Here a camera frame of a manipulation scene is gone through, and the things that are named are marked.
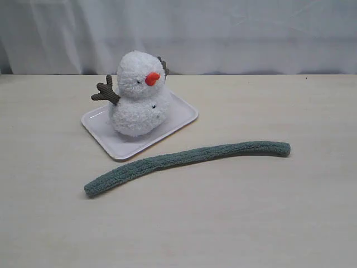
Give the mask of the white plush snowman toy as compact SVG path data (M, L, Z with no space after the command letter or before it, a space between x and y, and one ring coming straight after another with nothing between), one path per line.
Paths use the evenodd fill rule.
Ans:
M96 84L93 101L107 101L109 120L122 135L146 135L161 125L168 116L172 97L166 88L169 74L160 56L133 50L126 53L117 67L117 88L113 78Z

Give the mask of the white rectangular plastic tray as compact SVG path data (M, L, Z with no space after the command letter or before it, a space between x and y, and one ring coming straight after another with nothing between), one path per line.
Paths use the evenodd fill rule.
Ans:
M101 106L85 113L81 124L98 145L115 161L127 161L195 121L199 111L184 99L171 93L173 102L167 119L150 133L130 137L114 130L109 123L109 108Z

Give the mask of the white backdrop curtain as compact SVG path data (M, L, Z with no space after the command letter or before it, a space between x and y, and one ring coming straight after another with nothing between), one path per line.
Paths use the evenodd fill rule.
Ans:
M355 74L355 1L2 1L2 74Z

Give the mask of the green fleece scarf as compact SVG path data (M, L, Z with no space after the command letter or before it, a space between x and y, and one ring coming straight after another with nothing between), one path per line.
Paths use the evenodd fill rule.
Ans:
M156 171L236 156L289 157L290 153L291 145L278 141L247 141L200 147L124 164L98 176L85 184L83 189L87 197L94 198L117 186Z

